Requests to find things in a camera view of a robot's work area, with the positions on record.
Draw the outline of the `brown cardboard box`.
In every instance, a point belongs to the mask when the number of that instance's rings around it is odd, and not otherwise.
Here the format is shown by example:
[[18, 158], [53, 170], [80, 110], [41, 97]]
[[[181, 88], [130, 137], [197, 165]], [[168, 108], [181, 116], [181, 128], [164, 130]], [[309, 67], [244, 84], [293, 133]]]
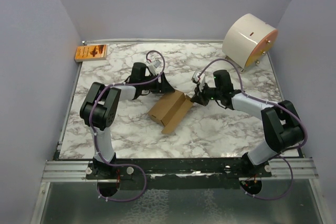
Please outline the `brown cardboard box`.
[[171, 134], [192, 106], [193, 102], [189, 96], [175, 90], [173, 93], [164, 94], [149, 110], [148, 116], [152, 121], [163, 126], [162, 134]]

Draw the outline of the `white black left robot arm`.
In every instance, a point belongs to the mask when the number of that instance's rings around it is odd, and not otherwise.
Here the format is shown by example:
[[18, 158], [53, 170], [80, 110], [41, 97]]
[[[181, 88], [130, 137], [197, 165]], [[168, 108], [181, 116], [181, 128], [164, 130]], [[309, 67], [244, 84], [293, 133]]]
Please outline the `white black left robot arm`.
[[118, 103], [138, 97], [174, 92], [164, 71], [156, 72], [159, 60], [133, 64], [131, 75], [121, 85], [106, 86], [94, 82], [80, 109], [80, 117], [90, 127], [94, 142], [94, 157], [86, 169], [88, 179], [110, 179], [117, 174], [116, 153], [112, 147], [110, 126], [117, 114]]

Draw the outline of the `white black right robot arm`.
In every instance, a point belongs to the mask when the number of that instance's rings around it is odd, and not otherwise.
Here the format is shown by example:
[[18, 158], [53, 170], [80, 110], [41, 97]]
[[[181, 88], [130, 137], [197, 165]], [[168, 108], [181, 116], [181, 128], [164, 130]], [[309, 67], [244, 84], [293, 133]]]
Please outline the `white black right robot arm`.
[[209, 87], [201, 73], [193, 74], [196, 87], [191, 102], [207, 106], [209, 101], [215, 101], [221, 108], [247, 113], [263, 124], [265, 140], [241, 159], [240, 170], [246, 177], [254, 177], [260, 166], [304, 139], [304, 130], [290, 101], [272, 104], [244, 95], [242, 90], [234, 89], [226, 70], [215, 71], [213, 77], [215, 87]]

